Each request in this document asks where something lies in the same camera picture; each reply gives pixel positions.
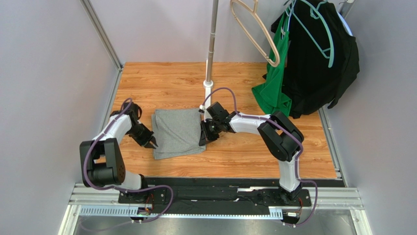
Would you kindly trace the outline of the grey cloth napkin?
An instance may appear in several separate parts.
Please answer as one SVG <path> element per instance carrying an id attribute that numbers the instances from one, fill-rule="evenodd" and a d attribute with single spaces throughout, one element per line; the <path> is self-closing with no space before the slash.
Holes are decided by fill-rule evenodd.
<path id="1" fill-rule="evenodd" d="M 155 160 L 200 154 L 206 145 L 199 145 L 201 116 L 198 108 L 156 109 L 152 115 L 152 130 L 158 147 Z"/>

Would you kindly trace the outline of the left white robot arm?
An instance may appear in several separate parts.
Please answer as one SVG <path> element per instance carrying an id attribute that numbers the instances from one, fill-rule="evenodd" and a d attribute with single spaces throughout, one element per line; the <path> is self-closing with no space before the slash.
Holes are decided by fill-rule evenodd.
<path id="1" fill-rule="evenodd" d="M 157 148 L 153 131 L 140 122 L 142 109 L 127 98 L 120 110 L 113 111 L 108 124 L 92 140 L 79 146 L 82 181 L 96 190 L 116 189 L 123 193 L 138 193 L 148 185 L 141 174 L 129 172 L 124 164 L 120 143 L 125 136 L 139 146 Z"/>

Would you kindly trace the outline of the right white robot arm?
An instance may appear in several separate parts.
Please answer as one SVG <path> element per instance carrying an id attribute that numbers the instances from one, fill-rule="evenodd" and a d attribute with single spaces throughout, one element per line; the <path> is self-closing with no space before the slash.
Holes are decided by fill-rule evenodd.
<path id="1" fill-rule="evenodd" d="M 283 196 L 289 200 L 298 196 L 302 189 L 298 158 L 302 152 L 304 136 L 284 113 L 277 111 L 261 116 L 237 111 L 229 113 L 218 102 L 203 112 L 208 113 L 210 117 L 200 123 L 200 146 L 217 140 L 221 132 L 261 136 L 269 152 L 278 160 L 279 187 Z"/>

